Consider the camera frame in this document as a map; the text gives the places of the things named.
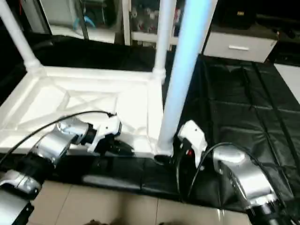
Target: black mat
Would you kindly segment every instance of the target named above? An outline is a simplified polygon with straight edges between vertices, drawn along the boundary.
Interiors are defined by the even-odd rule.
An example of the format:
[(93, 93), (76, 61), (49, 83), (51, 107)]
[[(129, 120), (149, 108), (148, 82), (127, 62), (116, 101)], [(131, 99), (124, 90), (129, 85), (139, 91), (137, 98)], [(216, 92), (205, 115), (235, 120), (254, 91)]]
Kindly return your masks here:
[[(1, 102), (25, 75), (10, 38), (1, 34)], [(46, 66), (151, 71), (155, 51), (70, 37), (29, 35), (36, 56)], [(174, 53), (167, 55), (165, 98)], [(295, 215), (300, 215), (300, 105), (273, 65), (202, 57), (198, 59), (180, 124), (194, 119), (209, 146), (223, 141), (249, 148), (265, 163)], [(11, 157), (6, 168), (19, 156)], [(241, 211), (227, 179), (207, 161), (191, 203)], [(123, 189), (178, 200), (174, 170), (144, 158), (66, 157), (55, 180)]]

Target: shelf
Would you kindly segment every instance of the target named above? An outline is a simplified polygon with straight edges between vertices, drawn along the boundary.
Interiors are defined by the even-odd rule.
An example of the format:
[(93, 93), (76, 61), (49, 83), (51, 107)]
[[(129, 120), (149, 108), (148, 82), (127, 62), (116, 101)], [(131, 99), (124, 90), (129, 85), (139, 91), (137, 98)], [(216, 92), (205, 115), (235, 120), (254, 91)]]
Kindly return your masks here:
[[(148, 34), (143, 32), (131, 32), (131, 38), (135, 41), (146, 41), (156, 43), (158, 36), (156, 34)], [(170, 38), (170, 45), (177, 45), (178, 37)]]

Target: cable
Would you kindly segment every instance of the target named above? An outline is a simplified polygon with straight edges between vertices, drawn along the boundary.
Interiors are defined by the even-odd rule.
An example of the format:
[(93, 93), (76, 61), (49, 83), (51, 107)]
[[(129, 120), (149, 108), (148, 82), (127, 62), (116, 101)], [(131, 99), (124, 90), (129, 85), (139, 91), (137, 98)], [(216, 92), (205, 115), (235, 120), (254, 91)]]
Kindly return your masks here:
[(60, 121), (63, 121), (63, 120), (66, 120), (70, 117), (73, 117), (73, 116), (78, 116), (78, 115), (81, 115), (81, 114), (86, 114), (86, 113), (105, 113), (108, 115), (108, 117), (112, 117), (114, 116), (114, 114), (112, 113), (109, 113), (109, 112), (105, 112), (105, 111), (102, 111), (102, 110), (90, 110), (90, 111), (84, 111), (84, 112), (77, 112), (77, 113), (73, 113), (73, 114), (70, 114), (70, 115), (67, 115), (67, 116), (63, 116), (63, 117), (60, 117), (59, 119), (57, 120), (54, 120), (52, 121), (51, 123), (48, 123), (42, 127), (40, 127), (39, 129), (33, 131), (31, 134), (27, 135), (26, 137), (24, 137), (21, 141), (19, 141), (14, 147), (12, 147), (0, 160), (0, 168), (2, 167), (3, 165), (3, 162), (5, 161), (5, 159), (11, 155), (21, 144), (23, 144), (25, 141), (27, 141), (29, 138), (31, 138), (33, 135), (35, 135), (36, 133), (40, 132), (41, 130), (55, 124), (55, 123), (58, 123)]
[(181, 202), (185, 202), (184, 199), (183, 199), (183, 196), (181, 194), (181, 191), (180, 191), (180, 180), (179, 180), (179, 172), (180, 172), (180, 163), (183, 159), (183, 157), (185, 156), (187, 150), (185, 148), (183, 148), (179, 155), (177, 156), (177, 160), (176, 160), (176, 184), (177, 184), (177, 191), (178, 191), (178, 194), (179, 194), (179, 198), (180, 198), (180, 201)]

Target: white platform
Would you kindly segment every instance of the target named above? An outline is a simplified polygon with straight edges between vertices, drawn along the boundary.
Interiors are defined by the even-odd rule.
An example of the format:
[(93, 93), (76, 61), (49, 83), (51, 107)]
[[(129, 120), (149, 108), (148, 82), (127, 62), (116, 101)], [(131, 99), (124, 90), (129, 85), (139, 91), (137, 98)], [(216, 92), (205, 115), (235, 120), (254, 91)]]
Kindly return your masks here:
[[(36, 128), (62, 115), (105, 110), (123, 123), (120, 140), (137, 156), (155, 155), (163, 116), (161, 81), (152, 73), (67, 67), (44, 67), (27, 74), (0, 107), (0, 152), (6, 152)], [(98, 127), (105, 114), (79, 116)], [(37, 134), (15, 153), (26, 153), (45, 132)], [(70, 154), (86, 152), (71, 146)]]

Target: drawer handle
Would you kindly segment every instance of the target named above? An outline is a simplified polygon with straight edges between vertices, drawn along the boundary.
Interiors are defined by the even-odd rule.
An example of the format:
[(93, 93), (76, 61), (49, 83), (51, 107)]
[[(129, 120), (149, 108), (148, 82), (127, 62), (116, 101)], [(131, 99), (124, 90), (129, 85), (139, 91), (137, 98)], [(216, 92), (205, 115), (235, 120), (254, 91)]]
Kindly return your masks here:
[(235, 45), (230, 45), (228, 46), (230, 49), (235, 49), (235, 50), (241, 50), (241, 51), (249, 51), (248, 47), (242, 47), (242, 46), (235, 46)]

